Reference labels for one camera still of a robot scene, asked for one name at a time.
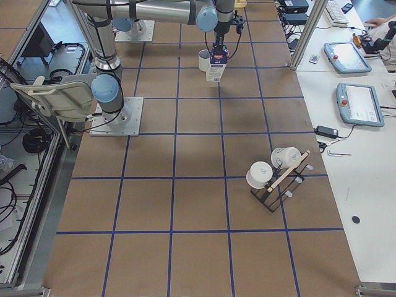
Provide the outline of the white blue milk carton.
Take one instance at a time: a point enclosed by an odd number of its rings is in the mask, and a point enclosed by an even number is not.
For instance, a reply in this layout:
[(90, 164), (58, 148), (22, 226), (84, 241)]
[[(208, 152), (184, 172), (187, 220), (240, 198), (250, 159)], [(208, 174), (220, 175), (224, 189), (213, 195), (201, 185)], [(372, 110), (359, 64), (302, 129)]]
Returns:
[(208, 68), (206, 70), (207, 82), (220, 82), (228, 63), (228, 55), (213, 54), (209, 55)]

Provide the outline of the white grey mug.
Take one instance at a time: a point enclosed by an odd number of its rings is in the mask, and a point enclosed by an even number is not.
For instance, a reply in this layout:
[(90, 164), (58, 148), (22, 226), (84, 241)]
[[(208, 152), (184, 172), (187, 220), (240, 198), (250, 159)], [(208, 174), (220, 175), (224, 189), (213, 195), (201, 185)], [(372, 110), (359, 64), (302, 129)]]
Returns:
[(210, 67), (210, 52), (207, 49), (200, 50), (198, 53), (198, 67), (202, 72), (207, 72)]

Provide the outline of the upper blue teach pendant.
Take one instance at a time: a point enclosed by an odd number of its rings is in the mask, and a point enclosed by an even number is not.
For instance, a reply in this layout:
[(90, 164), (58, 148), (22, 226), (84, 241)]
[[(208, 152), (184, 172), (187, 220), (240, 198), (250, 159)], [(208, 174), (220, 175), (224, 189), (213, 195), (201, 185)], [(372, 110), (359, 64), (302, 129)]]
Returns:
[(351, 74), (372, 71), (371, 66), (352, 42), (325, 43), (324, 53), (338, 73)]

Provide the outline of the blue teach pendant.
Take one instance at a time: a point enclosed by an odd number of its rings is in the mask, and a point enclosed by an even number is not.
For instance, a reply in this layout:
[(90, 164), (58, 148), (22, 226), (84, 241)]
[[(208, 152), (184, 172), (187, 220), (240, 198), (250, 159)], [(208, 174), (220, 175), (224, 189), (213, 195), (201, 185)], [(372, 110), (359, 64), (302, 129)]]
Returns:
[(336, 96), (343, 122), (372, 127), (384, 126), (374, 86), (339, 83)]
[(372, 71), (371, 66), (352, 42), (325, 43), (324, 53), (338, 73), (351, 74)]

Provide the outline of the white mug rear rack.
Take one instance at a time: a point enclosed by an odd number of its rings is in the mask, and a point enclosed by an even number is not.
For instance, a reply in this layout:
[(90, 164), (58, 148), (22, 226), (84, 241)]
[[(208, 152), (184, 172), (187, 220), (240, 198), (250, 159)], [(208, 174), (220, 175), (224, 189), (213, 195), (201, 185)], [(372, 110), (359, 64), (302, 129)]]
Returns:
[(274, 168), (287, 169), (293, 165), (301, 156), (295, 147), (275, 148), (271, 154), (271, 162)]

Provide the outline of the white mug rack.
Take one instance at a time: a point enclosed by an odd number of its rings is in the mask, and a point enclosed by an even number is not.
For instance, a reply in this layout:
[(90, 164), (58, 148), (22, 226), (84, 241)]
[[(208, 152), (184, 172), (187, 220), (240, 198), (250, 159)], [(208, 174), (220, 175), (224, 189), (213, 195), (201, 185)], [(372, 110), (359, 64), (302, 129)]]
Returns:
[(274, 168), (287, 169), (293, 165), (301, 156), (295, 147), (275, 148), (271, 154), (271, 162)]
[(272, 167), (264, 162), (257, 161), (253, 163), (246, 174), (246, 181), (254, 189), (263, 189), (272, 179)]

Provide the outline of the white mug front rack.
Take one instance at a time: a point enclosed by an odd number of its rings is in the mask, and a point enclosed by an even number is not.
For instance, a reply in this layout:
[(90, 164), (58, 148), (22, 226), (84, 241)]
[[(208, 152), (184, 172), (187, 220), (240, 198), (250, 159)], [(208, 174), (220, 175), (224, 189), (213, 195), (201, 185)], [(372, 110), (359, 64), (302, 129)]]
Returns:
[(264, 162), (257, 161), (253, 163), (246, 174), (246, 181), (254, 189), (263, 189), (272, 179), (272, 167)]

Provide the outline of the black power adapter right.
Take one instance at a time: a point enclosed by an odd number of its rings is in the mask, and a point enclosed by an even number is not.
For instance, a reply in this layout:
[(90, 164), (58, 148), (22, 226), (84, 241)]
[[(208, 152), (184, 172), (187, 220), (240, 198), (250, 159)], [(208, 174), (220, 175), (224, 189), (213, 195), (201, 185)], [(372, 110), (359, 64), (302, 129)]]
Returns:
[(314, 132), (316, 135), (327, 137), (330, 139), (338, 138), (338, 130), (330, 127), (317, 126), (316, 128), (314, 128)]

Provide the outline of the lower blue teach pendant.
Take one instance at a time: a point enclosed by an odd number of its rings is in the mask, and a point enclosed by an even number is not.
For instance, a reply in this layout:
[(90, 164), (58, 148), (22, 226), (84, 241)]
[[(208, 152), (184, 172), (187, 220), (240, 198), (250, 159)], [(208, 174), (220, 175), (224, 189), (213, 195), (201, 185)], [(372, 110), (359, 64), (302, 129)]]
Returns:
[(343, 122), (372, 127), (384, 126), (374, 86), (339, 83), (336, 96)]

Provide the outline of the metal allen key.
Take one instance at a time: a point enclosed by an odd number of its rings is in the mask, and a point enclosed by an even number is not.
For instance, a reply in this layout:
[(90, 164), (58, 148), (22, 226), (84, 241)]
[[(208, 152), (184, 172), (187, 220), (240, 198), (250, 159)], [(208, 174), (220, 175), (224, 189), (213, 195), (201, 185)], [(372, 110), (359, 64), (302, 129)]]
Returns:
[(327, 154), (328, 154), (328, 156), (331, 156), (331, 157), (350, 157), (350, 156), (352, 156), (352, 154), (350, 154), (350, 153), (334, 153), (334, 152), (331, 152), (330, 150), (327, 151)]

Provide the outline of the grey office chair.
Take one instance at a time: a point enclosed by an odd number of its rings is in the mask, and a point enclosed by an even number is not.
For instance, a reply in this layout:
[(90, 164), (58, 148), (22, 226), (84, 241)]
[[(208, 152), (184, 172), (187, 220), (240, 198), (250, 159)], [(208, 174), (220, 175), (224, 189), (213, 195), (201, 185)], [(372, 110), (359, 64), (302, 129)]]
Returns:
[(11, 83), (11, 88), (32, 102), (43, 116), (55, 116), (68, 149), (72, 149), (63, 122), (81, 123), (90, 114), (93, 94), (90, 84), (95, 74), (69, 75), (59, 84), (45, 85), (39, 76), (31, 85)]

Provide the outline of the black round cap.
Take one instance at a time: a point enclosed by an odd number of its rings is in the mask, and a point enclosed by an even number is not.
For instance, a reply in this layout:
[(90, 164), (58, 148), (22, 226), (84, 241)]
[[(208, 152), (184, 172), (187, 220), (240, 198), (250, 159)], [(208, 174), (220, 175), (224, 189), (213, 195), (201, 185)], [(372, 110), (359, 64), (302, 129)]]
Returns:
[(352, 221), (353, 221), (353, 223), (355, 223), (355, 224), (359, 224), (359, 223), (360, 223), (360, 218), (357, 217), (357, 216), (352, 216)]

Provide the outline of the aluminium frame post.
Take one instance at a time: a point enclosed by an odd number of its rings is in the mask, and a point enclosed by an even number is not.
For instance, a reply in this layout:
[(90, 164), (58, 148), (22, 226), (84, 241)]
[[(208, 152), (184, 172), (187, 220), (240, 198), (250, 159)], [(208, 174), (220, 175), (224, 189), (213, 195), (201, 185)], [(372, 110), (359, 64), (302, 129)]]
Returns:
[(296, 46), (296, 49), (291, 57), (290, 61), (290, 69), (297, 70), (303, 56), (304, 52), (308, 46), (308, 43), (311, 39), (313, 32), (316, 29), (316, 25), (322, 16), (322, 13), (325, 9), (328, 0), (315, 0), (313, 7), (311, 9), (311, 13), (308, 17), (306, 25), (304, 27), (303, 33), (299, 39), (299, 42)]

